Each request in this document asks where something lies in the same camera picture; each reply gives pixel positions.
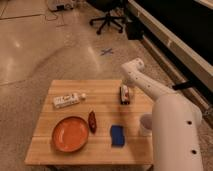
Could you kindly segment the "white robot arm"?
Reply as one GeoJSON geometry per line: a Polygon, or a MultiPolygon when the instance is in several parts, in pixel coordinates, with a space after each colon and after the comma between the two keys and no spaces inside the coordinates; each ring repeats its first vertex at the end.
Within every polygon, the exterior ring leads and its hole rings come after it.
{"type": "Polygon", "coordinates": [[[121,65],[126,79],[153,101],[152,142],[155,171],[204,171],[197,128],[200,108],[185,96],[145,75],[136,58],[121,65]]]}

